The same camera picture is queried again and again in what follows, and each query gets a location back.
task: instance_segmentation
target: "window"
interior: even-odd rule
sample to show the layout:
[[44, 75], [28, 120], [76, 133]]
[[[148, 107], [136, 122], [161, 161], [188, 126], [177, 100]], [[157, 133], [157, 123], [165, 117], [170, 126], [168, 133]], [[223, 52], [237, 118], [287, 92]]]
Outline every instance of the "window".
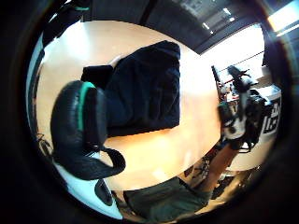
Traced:
[[291, 1], [287, 6], [269, 16], [268, 20], [278, 36], [297, 29], [299, 27], [299, 0]]
[[231, 78], [226, 72], [229, 65], [249, 69], [249, 74], [258, 78], [262, 76], [263, 51], [262, 28], [260, 24], [254, 24], [222, 40], [201, 56], [205, 63], [215, 65], [222, 80]]

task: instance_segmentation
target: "hand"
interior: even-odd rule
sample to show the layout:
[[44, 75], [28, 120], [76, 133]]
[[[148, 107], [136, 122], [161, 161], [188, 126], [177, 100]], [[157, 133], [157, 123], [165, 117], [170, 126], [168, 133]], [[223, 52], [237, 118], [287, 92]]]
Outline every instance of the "hand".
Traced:
[[115, 66], [118, 64], [118, 62], [120, 61], [120, 59], [122, 58], [121, 55], [118, 55], [117, 57], [115, 57], [111, 62], [109, 62], [109, 64], [115, 68]]
[[224, 135], [228, 140], [234, 140], [237, 138], [240, 138], [245, 133], [245, 118], [240, 120], [239, 118], [236, 118], [232, 124], [230, 124], [227, 127], [224, 127]]

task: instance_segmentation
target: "person's arm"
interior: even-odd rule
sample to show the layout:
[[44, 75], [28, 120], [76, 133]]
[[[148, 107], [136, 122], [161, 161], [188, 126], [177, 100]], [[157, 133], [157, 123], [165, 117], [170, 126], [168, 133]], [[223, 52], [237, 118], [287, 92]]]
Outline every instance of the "person's arm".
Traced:
[[220, 152], [218, 152], [210, 163], [206, 179], [201, 183], [198, 190], [203, 192], [212, 191], [221, 174], [231, 164], [237, 153], [238, 150], [232, 150], [230, 144], [227, 144]]
[[111, 65], [113, 68], [118, 64], [118, 62], [122, 59], [121, 55], [116, 56], [111, 62], [109, 62], [109, 65]]

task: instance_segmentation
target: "person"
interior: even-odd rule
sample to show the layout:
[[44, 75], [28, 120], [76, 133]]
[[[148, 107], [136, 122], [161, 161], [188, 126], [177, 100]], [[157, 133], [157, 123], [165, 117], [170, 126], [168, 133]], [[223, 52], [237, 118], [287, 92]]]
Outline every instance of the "person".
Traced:
[[222, 122], [226, 144], [212, 158], [206, 178], [191, 188], [177, 176], [159, 185], [124, 192], [129, 207], [143, 223], [164, 223], [192, 216], [208, 205], [221, 174], [243, 145], [246, 117]]

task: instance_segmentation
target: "wooden table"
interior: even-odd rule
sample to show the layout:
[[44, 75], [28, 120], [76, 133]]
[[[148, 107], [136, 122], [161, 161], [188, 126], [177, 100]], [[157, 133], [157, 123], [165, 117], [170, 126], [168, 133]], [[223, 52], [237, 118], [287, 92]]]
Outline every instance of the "wooden table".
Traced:
[[[56, 96], [71, 80], [80, 79], [88, 65], [107, 64], [150, 44], [173, 38], [146, 27], [120, 21], [79, 22], [46, 47], [37, 90], [39, 131], [50, 137], [50, 114]], [[179, 175], [200, 160], [219, 140], [218, 95], [214, 77], [198, 54], [177, 42], [180, 59], [180, 124], [152, 133], [107, 139], [126, 168], [107, 179], [113, 190], [141, 189]], [[105, 153], [102, 160], [110, 163]]]

